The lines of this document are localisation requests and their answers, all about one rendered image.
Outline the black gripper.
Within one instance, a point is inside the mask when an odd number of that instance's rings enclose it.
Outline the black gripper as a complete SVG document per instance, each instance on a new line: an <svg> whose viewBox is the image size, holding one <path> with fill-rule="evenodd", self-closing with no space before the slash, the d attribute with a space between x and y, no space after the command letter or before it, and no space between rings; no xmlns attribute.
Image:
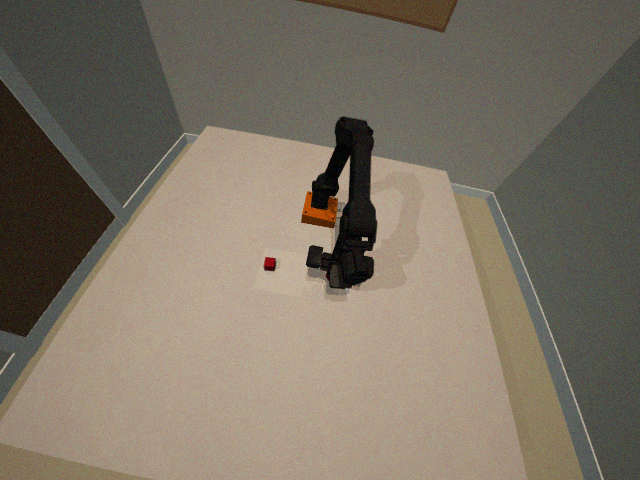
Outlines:
<svg viewBox="0 0 640 480"><path fill-rule="evenodd" d="M322 254L323 253L323 254ZM369 275L369 279L374 275L374 259L372 257L364 256L366 267ZM331 261L336 261L336 263L340 264L340 254L336 251L334 247L333 253L323 252L323 247L311 245L309 247L306 266L311 268L320 268L323 271L327 271L328 275L330 275L328 271L329 263ZM321 264L321 265L320 265Z"/></svg>

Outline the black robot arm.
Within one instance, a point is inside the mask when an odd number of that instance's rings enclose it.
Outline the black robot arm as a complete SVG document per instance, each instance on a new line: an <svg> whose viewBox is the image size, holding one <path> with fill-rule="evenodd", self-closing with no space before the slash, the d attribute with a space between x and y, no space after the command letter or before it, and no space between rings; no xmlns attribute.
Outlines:
<svg viewBox="0 0 640 480"><path fill-rule="evenodd" d="M369 279L364 253L373 251L378 226L370 197L373 132L367 121L341 117L336 123L336 147L328 167L312 181L311 207L327 210L329 196L335 197L339 191L338 178L350 157L349 199L335 244L340 264L331 261L328 267L331 288L352 288ZM362 237L368 241L362 241Z"/></svg>

